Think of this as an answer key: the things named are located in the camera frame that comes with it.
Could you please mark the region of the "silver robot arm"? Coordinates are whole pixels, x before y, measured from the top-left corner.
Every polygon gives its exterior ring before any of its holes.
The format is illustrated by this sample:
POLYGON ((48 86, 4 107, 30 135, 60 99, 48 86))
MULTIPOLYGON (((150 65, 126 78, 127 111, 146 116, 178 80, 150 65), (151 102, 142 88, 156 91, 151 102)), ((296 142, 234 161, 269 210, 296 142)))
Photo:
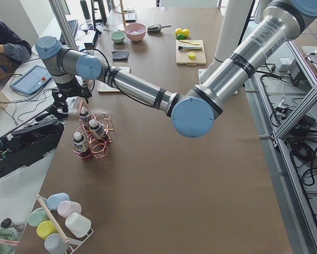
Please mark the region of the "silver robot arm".
POLYGON ((148 106, 164 111, 188 138, 206 134, 224 103, 286 41, 296 39, 317 18, 317 1, 272 1, 259 25, 201 85, 186 95, 170 93, 92 55, 64 47, 52 36, 35 49, 64 97, 89 98, 76 77, 100 80, 148 106))

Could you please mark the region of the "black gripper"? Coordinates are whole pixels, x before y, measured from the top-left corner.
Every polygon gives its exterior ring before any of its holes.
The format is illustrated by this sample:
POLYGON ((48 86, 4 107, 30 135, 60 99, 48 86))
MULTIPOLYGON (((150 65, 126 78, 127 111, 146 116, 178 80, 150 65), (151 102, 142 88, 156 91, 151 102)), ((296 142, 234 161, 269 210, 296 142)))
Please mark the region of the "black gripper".
POLYGON ((63 95, 58 88, 52 89, 52 97, 54 99, 54 107, 56 112, 62 116, 68 116, 67 96, 63 95))

